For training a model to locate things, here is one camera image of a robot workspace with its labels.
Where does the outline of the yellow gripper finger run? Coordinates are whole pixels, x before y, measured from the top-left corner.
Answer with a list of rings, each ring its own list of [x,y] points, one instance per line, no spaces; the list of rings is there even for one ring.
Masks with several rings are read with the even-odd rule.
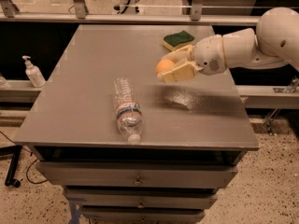
[[[174,83],[194,78],[203,68],[196,65],[195,62],[178,62],[174,66],[156,74],[157,78],[164,83]]]
[[[193,60],[193,45],[187,45],[181,49],[172,51],[167,55],[167,58],[174,63],[181,60],[192,61]]]

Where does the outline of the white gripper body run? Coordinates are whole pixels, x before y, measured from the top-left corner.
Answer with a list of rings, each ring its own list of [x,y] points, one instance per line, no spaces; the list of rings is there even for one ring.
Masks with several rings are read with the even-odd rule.
[[[197,42],[193,47],[192,56],[199,72],[204,75],[220,74],[227,68],[221,35],[206,37]]]

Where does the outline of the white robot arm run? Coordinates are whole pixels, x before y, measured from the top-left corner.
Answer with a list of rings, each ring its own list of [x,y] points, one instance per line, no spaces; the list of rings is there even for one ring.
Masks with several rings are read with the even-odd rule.
[[[288,7],[266,11],[254,29],[201,39],[163,56],[170,66],[156,66],[156,76],[174,83],[225,72],[230,68],[264,70],[287,64],[299,70],[299,13]]]

